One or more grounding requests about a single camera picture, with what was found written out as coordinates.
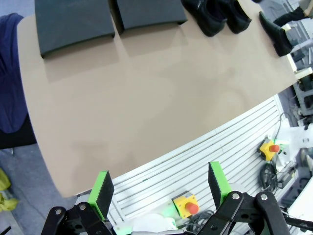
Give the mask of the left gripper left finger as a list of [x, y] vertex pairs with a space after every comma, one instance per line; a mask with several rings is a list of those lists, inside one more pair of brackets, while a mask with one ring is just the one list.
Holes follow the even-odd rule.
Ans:
[[87, 201], [66, 210], [53, 207], [48, 213], [41, 234], [43, 235], [111, 235], [105, 221], [114, 193], [108, 171], [99, 172]]

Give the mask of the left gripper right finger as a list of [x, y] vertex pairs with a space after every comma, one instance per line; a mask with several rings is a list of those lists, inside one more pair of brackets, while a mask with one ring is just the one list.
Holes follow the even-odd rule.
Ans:
[[208, 163], [208, 183], [216, 206], [199, 235], [229, 235], [245, 223], [256, 235], [289, 235], [289, 228], [273, 193], [256, 196], [233, 191], [219, 162]]

